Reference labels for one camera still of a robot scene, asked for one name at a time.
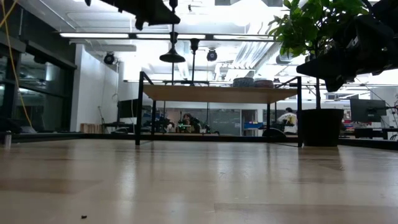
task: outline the wooden tabletop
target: wooden tabletop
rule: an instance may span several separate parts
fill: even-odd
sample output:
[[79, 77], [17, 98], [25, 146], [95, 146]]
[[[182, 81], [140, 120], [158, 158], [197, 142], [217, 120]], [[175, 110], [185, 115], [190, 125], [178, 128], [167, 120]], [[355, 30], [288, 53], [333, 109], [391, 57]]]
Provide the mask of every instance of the wooden tabletop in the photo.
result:
[[210, 103], [275, 103], [297, 94], [297, 90], [207, 86], [144, 85], [144, 93], [156, 101]]

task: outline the black metal table frame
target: black metal table frame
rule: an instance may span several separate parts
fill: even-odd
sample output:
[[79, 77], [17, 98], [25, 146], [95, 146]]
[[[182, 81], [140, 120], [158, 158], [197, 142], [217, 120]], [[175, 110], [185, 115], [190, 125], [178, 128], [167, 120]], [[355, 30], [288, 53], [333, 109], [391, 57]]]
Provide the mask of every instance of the black metal table frame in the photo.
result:
[[[140, 140], [143, 139], [143, 136], [141, 136], [141, 121], [142, 121], [142, 99], [144, 95], [144, 80], [147, 80], [150, 85], [154, 85], [152, 80], [147, 76], [145, 72], [140, 72], [139, 74], [139, 87], [138, 87], [138, 104], [137, 104], [137, 128], [136, 128], [136, 134], [135, 134], [135, 140], [136, 140], [136, 145], [140, 145]], [[287, 86], [290, 84], [295, 84], [292, 83], [294, 80], [297, 80], [297, 136], [298, 136], [298, 147], [303, 146], [303, 137], [302, 137], [302, 119], [301, 119], [301, 114], [302, 114], [302, 78], [301, 77], [295, 77], [292, 78], [291, 80], [282, 83], [280, 85], [275, 86], [275, 88], [281, 88], [283, 86]], [[275, 120], [277, 119], [276, 117], [276, 109], [277, 109], [277, 102], [275, 102]], [[267, 130], [271, 128], [271, 104], [267, 104]], [[155, 123], [155, 117], [156, 117], [156, 101], [154, 100], [152, 103], [152, 124]], [[150, 132], [150, 141], [156, 141], [156, 140], [162, 140], [164, 139], [164, 136], [161, 138], [157, 138], [158, 136], [155, 135], [155, 126], [152, 125], [151, 127], [151, 132]], [[217, 138], [220, 138], [221, 136], [212, 136], [213, 139], [217, 140]], [[173, 136], [171, 139], [175, 141], [183, 141], [186, 138], [186, 136]], [[233, 141], [241, 141], [241, 139], [235, 139], [235, 138], [242, 138], [241, 136], [235, 136], [235, 137], [229, 137], [230, 140]], [[275, 141], [269, 141], [269, 136], [265, 137], [267, 140], [265, 142], [275, 142]]]

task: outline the ceiling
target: ceiling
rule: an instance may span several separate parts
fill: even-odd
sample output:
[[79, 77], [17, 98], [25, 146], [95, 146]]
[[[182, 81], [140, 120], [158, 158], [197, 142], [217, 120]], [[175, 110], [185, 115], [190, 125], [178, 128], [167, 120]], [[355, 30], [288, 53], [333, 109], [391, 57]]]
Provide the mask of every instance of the ceiling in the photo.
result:
[[[220, 1], [235, 3], [220, 6]], [[284, 13], [283, 7], [269, 7], [265, 3], [271, 1], [282, 2], [282, 0], [179, 0], [176, 13], [182, 21], [175, 26], [175, 31], [184, 34], [267, 34], [271, 29], [268, 23], [273, 20], [273, 15], [280, 16]], [[115, 7], [99, 0], [92, 0], [91, 7], [86, 6], [84, 0], [20, 0], [19, 3], [60, 32], [139, 32], [134, 28], [133, 15], [126, 12], [118, 13]], [[191, 11], [188, 10], [188, 5], [191, 5]], [[170, 31], [171, 26], [144, 26], [142, 32], [167, 34]], [[81, 43], [84, 43], [87, 49], [91, 49], [91, 53], [101, 56], [108, 50], [106, 46], [121, 45], [127, 48], [135, 45], [135, 52], [117, 52], [116, 55], [122, 61], [128, 62], [132, 58], [139, 60], [142, 67], [146, 68], [153, 77], [161, 79], [163, 74], [169, 78], [172, 71], [171, 64], [159, 60], [159, 56], [170, 48], [168, 41], [85, 40]], [[207, 62], [208, 49], [216, 49], [218, 53], [216, 62]], [[179, 41], [177, 51], [187, 60], [186, 64], [176, 67], [177, 74], [189, 74], [193, 60], [189, 41]], [[255, 70], [255, 78], [271, 80], [279, 78], [282, 82], [300, 75], [296, 73], [294, 65], [304, 63], [303, 57], [295, 58], [290, 65], [281, 65], [276, 62], [278, 55], [278, 46], [272, 43], [201, 41], [195, 70], [204, 71], [201, 77], [205, 80], [220, 78], [219, 75], [207, 73], [216, 74], [221, 66], [226, 66], [226, 69], [221, 69], [221, 73], [224, 75], [229, 73], [229, 77], [248, 74], [234, 70], [234, 66], [244, 67], [248, 72], [249, 69]], [[363, 75], [360, 79], [366, 83], [398, 84], [398, 79], [391, 81], [382, 77], [387, 76]], [[315, 79], [305, 77], [304, 82], [314, 83]]]

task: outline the security camera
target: security camera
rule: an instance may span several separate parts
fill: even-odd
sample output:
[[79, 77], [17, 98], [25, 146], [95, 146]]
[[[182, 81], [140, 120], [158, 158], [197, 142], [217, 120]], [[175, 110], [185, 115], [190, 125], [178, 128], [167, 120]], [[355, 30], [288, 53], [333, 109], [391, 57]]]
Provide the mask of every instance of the security camera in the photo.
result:
[[216, 50], [210, 49], [209, 52], [207, 53], [207, 61], [214, 62], [215, 60], [217, 60]]
[[114, 52], [106, 53], [104, 63], [107, 65], [114, 65], [118, 62], [118, 59], [114, 56]]

